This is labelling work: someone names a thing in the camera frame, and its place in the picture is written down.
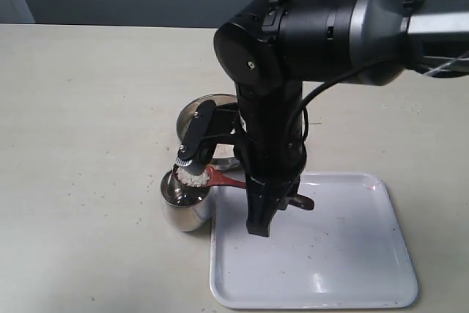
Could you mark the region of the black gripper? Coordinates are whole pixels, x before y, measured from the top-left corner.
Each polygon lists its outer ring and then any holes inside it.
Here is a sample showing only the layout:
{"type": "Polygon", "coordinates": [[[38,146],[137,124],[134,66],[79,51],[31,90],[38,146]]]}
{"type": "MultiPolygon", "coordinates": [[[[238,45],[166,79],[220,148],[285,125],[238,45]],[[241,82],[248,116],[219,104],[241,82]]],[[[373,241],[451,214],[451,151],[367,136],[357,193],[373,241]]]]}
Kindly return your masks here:
{"type": "Polygon", "coordinates": [[[303,84],[288,81],[260,95],[252,86],[236,83],[241,139],[237,147],[246,178],[250,235],[270,236],[270,224],[278,210],[297,200],[300,174],[306,164],[301,141],[302,117],[292,125],[289,118],[300,105],[303,84]]]}

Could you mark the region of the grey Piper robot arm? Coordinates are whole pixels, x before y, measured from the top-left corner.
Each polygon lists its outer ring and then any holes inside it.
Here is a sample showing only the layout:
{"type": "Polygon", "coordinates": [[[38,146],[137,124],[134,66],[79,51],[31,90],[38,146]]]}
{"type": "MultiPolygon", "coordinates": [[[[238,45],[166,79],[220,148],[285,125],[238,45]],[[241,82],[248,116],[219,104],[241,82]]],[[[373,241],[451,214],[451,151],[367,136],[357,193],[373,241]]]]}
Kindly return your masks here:
{"type": "Polygon", "coordinates": [[[303,83],[385,86],[468,74],[468,0],[253,0],[214,36],[238,103],[250,234],[268,236],[306,164],[303,83]]]}

